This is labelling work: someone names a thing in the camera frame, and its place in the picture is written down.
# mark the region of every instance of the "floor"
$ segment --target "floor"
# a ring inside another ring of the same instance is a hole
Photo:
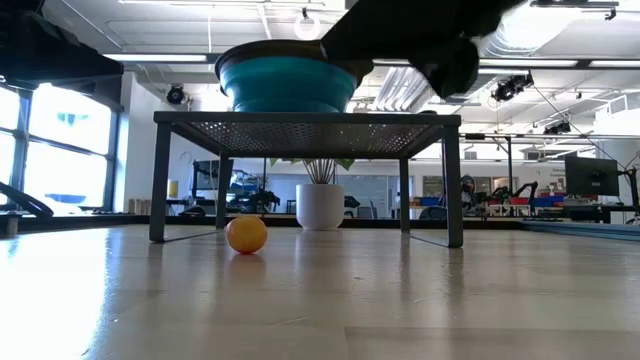
[[[0,241],[0,359],[638,359],[640,243],[465,235],[276,228],[255,256],[146,226]]]

